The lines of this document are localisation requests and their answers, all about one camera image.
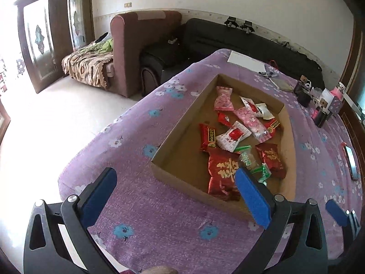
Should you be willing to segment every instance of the open cardboard tray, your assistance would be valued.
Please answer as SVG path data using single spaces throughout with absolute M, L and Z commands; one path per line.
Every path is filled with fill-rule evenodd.
M 296 159 L 293 132 L 287 109 L 282 102 L 260 89 L 222 74 L 217 75 L 200 93 L 159 147 L 152 159 L 154 176 L 190 197 L 223 210 L 234 217 L 239 219 L 251 218 L 251 213 L 243 199 L 225 202 L 207 194 L 211 178 L 208 172 L 209 154 L 199 150 L 201 141 L 199 123 L 206 123 L 215 127 L 217 136 L 228 130 L 228 127 L 218 123 L 218 116 L 214 111 L 214 101 L 218 96 L 217 86 L 233 88 L 231 101 L 235 109 L 244 106 L 240 99 L 240 96 L 243 96 L 252 99 L 256 104 L 266 103 L 268 109 L 278 119 L 281 124 L 280 129 L 276 128 L 275 137 L 268 140 L 267 143 L 278 145 L 279 156 L 285 164 L 287 174 L 284 179 L 270 177 L 267 180 L 267 187 L 273 194 L 280 193 L 286 199 L 294 200 Z M 230 117 L 231 123 L 239 120 L 232 112 L 225 113 Z M 249 144 L 254 146 L 259 142 L 251 135 L 243 140 L 239 146 Z M 255 147 L 253 147 L 253 154 L 260 162 Z

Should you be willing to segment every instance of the wrapped candy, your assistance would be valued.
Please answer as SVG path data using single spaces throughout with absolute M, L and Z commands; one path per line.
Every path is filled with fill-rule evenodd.
M 266 180 L 271 176 L 271 172 L 269 170 L 269 167 L 266 163 L 262 163 L 262 165 L 254 170 L 251 171 L 252 174 L 262 172 L 262 176 L 258 180 L 259 183 L 263 183 L 267 186 Z
M 271 136 L 265 126 L 246 107 L 235 110 L 233 113 L 243 121 L 244 125 L 251 130 L 253 136 L 258 141 L 262 143 L 271 139 Z
M 233 111 L 234 107 L 231 102 L 233 89 L 230 87 L 217 87 L 218 97 L 214 102 L 214 110 Z
M 262 159 L 266 163 L 272 176 L 277 178 L 285 178 L 286 170 L 279 158 L 277 145 L 271 143 L 261 143 L 256 145 L 256 149 Z
M 207 151 L 208 147 L 215 148 L 215 128 L 204 123 L 200 123 L 199 127 L 201 138 L 200 150 Z
M 240 161 L 245 164 L 248 170 L 251 171 L 259 167 L 259 164 L 252 154 L 251 145 L 237 147 L 234 152 L 240 154 Z
M 251 135 L 249 129 L 247 129 L 242 123 L 236 121 L 232 128 L 226 133 L 215 137 L 217 145 L 229 152 L 234 152 L 237 145 L 247 137 Z
M 255 105 L 252 99 L 240 97 L 245 107 L 252 112 L 252 114 L 256 117 L 263 117 L 262 112 Z
M 224 124 L 227 127 L 230 127 L 230 128 L 232 127 L 229 117 L 222 112 L 218 112 L 218 122 L 220 122 L 221 124 Z
M 238 201 L 240 192 L 234 181 L 236 170 L 239 168 L 238 154 L 220 148 L 209 148 L 208 152 L 208 171 L 211 176 L 208 194 L 224 201 Z
M 265 103 L 256 104 L 256 107 L 261 111 L 263 119 L 270 120 L 275 118 L 275 116 L 273 116 L 271 112 L 268 110 L 268 107 L 266 106 Z
M 276 120 L 276 118 L 273 118 L 269 120 L 268 122 L 264 123 L 265 128 L 269 131 L 269 134 L 271 137 L 274 137 L 276 134 L 276 128 L 280 126 L 280 122 Z

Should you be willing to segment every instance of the tiled floor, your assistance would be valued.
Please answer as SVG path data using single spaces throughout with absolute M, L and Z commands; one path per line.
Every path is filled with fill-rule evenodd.
M 57 179 L 66 164 L 140 98 L 127 99 L 70 77 L 37 95 L 1 97 L 12 120 L 0 146 L 0 247 L 21 272 L 34 202 L 60 202 Z M 70 241 L 66 245 L 72 248 Z M 72 258 L 81 265 L 74 249 Z

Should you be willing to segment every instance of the black leather sofa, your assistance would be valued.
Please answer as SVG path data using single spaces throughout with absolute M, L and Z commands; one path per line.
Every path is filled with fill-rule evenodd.
M 254 33 L 246 34 L 241 29 L 192 18 L 181 25 L 172 37 L 177 38 L 175 43 L 169 44 L 167 39 L 163 40 L 148 46 L 140 55 L 146 94 L 192 63 L 221 48 L 237 51 L 265 63 L 275 60 L 282 73 L 294 79 L 305 75 L 313 86 L 324 89 L 322 69 L 315 61 Z

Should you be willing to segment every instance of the purple bedspread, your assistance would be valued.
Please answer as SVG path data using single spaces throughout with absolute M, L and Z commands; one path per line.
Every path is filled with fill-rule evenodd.
M 275 96 L 288 106 L 296 147 L 296 201 L 318 201 L 326 230 L 328 255 L 343 250 L 341 228 L 326 212 L 327 200 L 360 214 L 361 182 L 351 181 L 341 142 L 351 142 L 339 117 L 317 128 L 294 94 L 276 89 L 252 71 L 227 63 L 230 50 L 218 50 L 173 77 L 107 126 L 60 175 L 61 198 L 80 194 L 105 167 L 118 183 L 96 225 L 94 239 L 122 265 L 135 271 L 167 265 L 179 273 L 231 273 L 262 232 L 251 221 L 190 199 L 154 178 L 150 160 L 158 146 L 216 74 L 223 73 Z M 296 81 L 283 74 L 295 85 Z M 272 262 L 276 262 L 289 236 Z

